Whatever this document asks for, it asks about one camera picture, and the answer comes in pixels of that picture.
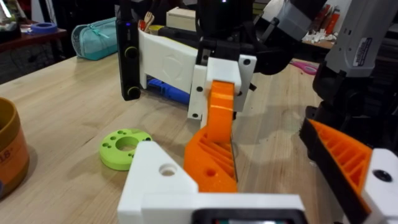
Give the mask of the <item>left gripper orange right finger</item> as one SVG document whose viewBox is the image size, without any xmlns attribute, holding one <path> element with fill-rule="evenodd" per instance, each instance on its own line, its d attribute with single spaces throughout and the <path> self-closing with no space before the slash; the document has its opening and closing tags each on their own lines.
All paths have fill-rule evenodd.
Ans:
<svg viewBox="0 0 398 224">
<path fill-rule="evenodd" d="M 343 223 L 397 223 L 397 155 L 313 119 L 300 139 L 343 211 Z"/>
</svg>

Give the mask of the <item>left gripper bare white left finger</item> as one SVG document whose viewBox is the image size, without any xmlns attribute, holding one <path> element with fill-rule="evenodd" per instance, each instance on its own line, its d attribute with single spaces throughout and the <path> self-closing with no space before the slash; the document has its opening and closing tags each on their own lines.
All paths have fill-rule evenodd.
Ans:
<svg viewBox="0 0 398 224">
<path fill-rule="evenodd" d="M 156 142 L 140 142 L 117 208 L 119 223 L 191 223 L 193 209 L 178 199 L 197 193 L 197 183 Z"/>
</svg>

